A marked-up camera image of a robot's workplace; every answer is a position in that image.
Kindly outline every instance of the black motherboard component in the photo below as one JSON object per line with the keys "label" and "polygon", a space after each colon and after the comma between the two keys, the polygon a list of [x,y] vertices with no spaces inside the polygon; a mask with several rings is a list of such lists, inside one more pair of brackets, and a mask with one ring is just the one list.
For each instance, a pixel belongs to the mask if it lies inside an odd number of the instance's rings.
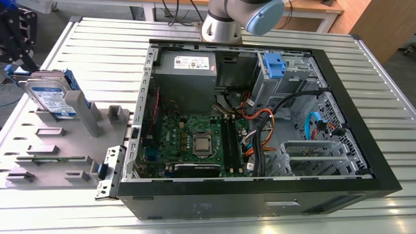
{"label": "black motherboard component", "polygon": [[237,144],[237,131],[234,128],[234,119],[233,118],[221,118],[221,139],[222,142],[228,144],[222,145],[222,154],[224,154],[224,166],[226,171],[242,172],[241,162],[240,162],[240,150]]}
{"label": "black motherboard component", "polygon": [[173,176],[176,178],[212,178],[218,177],[221,173],[221,166],[216,164],[176,164]]}

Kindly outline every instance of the sticker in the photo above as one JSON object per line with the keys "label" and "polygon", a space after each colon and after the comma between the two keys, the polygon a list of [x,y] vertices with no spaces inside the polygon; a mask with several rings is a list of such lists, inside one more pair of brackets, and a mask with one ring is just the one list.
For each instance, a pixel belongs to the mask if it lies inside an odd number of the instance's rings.
{"label": "sticker", "polygon": [[249,171],[253,171],[253,170],[254,170],[254,165],[253,165],[253,163],[246,163],[246,169],[248,169]]}
{"label": "sticker", "polygon": [[300,206],[296,201],[266,201],[265,206]]}
{"label": "sticker", "polygon": [[49,112],[58,118],[72,118],[76,115],[73,108],[65,103],[64,92],[60,88],[33,87],[32,90]]}
{"label": "sticker", "polygon": [[209,59],[208,57],[176,56],[173,68],[209,70]]}
{"label": "sticker", "polygon": [[246,104],[249,104],[250,106],[254,105],[254,102],[250,99],[246,99]]}

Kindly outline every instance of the green motherboard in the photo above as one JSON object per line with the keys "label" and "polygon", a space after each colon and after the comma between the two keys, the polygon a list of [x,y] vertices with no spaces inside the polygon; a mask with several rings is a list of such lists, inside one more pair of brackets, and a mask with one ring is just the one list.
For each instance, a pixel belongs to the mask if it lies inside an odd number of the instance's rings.
{"label": "green motherboard", "polygon": [[[146,172],[148,177],[165,178],[174,164],[214,164],[221,166],[218,177],[248,176],[242,169],[244,153],[240,146],[245,129],[244,119],[166,115],[162,118],[158,148],[145,149],[145,162],[138,163],[140,170]],[[224,135],[224,131],[232,131],[232,134]],[[229,159],[226,150],[234,158]]]}

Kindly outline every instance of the cpu socket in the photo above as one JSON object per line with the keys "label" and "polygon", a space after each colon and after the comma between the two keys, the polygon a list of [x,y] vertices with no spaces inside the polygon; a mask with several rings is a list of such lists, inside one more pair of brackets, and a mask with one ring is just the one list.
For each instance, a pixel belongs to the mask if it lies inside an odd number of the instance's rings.
{"label": "cpu socket", "polygon": [[192,134],[192,153],[200,159],[212,155],[210,132],[194,132]]}

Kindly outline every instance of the blue hard drive label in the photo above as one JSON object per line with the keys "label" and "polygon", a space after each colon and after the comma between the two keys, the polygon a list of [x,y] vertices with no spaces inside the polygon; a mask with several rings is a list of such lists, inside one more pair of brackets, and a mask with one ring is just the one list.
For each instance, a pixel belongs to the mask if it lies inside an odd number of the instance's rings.
{"label": "blue hard drive label", "polygon": [[32,87],[32,91],[37,100],[57,118],[73,118],[76,112],[65,103],[64,92],[60,88]]}

